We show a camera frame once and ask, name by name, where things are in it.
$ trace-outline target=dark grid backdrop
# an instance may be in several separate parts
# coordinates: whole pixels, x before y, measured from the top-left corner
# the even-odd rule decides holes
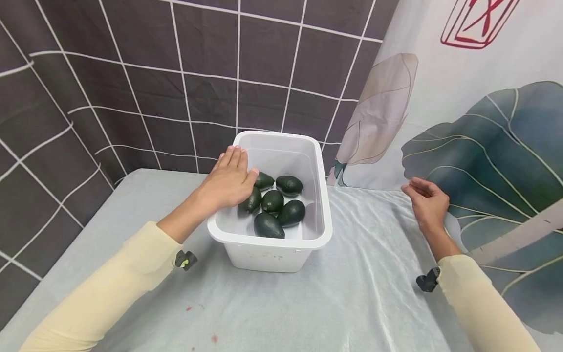
[[[0,328],[137,168],[267,130],[328,174],[397,2],[2,1]]]

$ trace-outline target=dark green avocado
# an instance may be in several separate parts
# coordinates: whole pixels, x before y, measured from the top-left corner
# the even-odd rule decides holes
[[[294,176],[280,176],[276,179],[276,187],[288,197],[295,197],[303,191],[303,183]]]
[[[265,213],[277,213],[283,207],[283,195],[275,189],[266,192],[262,197],[262,211]]]
[[[260,206],[262,201],[262,193],[256,187],[252,188],[252,194],[244,202],[239,204],[239,209],[246,211],[247,213],[252,213]]]
[[[278,219],[268,213],[260,213],[254,218],[254,232],[260,237],[285,238]]]
[[[280,225],[285,228],[298,224],[305,218],[305,204],[300,200],[290,200],[278,214]]]
[[[265,191],[274,185],[274,179],[262,171],[258,173],[258,178],[254,182],[254,187],[257,187],[260,191]]]

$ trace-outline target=white tablecloth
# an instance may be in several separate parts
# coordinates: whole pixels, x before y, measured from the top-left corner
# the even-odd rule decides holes
[[[137,170],[0,333],[16,351],[73,288],[146,221],[158,221],[205,175]],[[96,351],[471,351],[437,288],[414,280],[435,262],[401,192],[329,187],[334,233],[294,274],[232,266],[202,224],[176,269],[112,328]]]

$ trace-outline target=forearm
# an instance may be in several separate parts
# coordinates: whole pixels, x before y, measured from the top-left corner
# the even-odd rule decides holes
[[[436,262],[448,256],[462,254],[458,245],[451,239],[443,226],[431,228],[421,225],[421,231]]]
[[[176,209],[160,220],[157,226],[177,243],[183,243],[195,228],[215,211],[216,206],[210,204],[209,199],[196,189]]]
[[[440,287],[475,351],[539,351],[519,318],[472,258],[445,256],[438,265]]]
[[[182,248],[149,222],[67,296],[20,351],[89,351],[144,293],[172,271]]]

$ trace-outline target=long sleeve shirt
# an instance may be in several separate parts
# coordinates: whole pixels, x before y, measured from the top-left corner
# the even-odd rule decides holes
[[[90,351],[137,299],[165,279],[181,248],[148,222],[49,313],[20,351]],[[539,351],[473,259],[451,256],[439,265],[440,286],[476,351]]]

